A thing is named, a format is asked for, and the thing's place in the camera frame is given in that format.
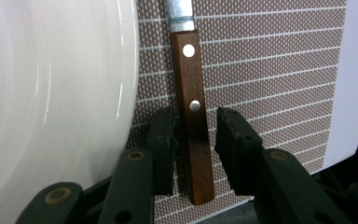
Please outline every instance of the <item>wooden knife handle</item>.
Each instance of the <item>wooden knife handle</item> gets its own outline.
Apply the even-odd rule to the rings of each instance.
[[[171,33],[170,38],[188,195],[193,204],[199,205],[214,198],[200,38],[197,30]],[[200,103],[198,110],[197,104],[190,109],[190,104],[195,101]]]

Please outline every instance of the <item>metal rivet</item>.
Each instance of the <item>metal rivet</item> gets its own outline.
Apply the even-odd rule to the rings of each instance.
[[[71,196],[71,189],[58,188],[49,192],[45,197],[45,203],[50,205],[65,202]]]
[[[192,45],[185,45],[183,47],[183,54],[185,54],[185,56],[187,58],[191,58],[193,57],[193,55],[196,53],[196,50],[194,49],[194,47]]]
[[[192,101],[190,103],[190,110],[193,112],[197,112],[200,110],[201,104],[199,101]]]
[[[273,158],[273,159],[275,159],[275,160],[277,160],[277,161],[287,161],[287,160],[289,160],[289,157],[286,155],[286,153],[284,153],[284,152],[280,152],[280,151],[271,151],[270,153],[269,153],[269,155]]]
[[[134,151],[130,154],[127,155],[127,158],[130,161],[139,161],[139,160],[143,160],[145,157],[145,154],[142,151]]]

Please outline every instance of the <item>knife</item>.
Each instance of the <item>knife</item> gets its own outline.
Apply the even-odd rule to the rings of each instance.
[[[190,201],[200,205],[214,198],[200,37],[194,26],[191,0],[166,1],[187,190]]]

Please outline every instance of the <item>dotted pattern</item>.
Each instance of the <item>dotted pattern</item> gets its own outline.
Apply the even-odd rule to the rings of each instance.
[[[154,113],[175,107],[164,0],[138,0],[140,76],[127,147],[136,147]],[[193,0],[200,31],[207,119],[215,144],[216,108],[238,110],[264,147],[293,153],[310,172],[321,169],[329,135],[345,0]],[[173,196],[155,196],[156,223],[187,223],[245,203],[230,189],[212,151],[216,198],[193,206],[177,151]]]

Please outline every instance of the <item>white plate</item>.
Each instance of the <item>white plate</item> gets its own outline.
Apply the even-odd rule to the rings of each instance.
[[[138,75],[135,0],[0,0],[0,223],[112,174]]]

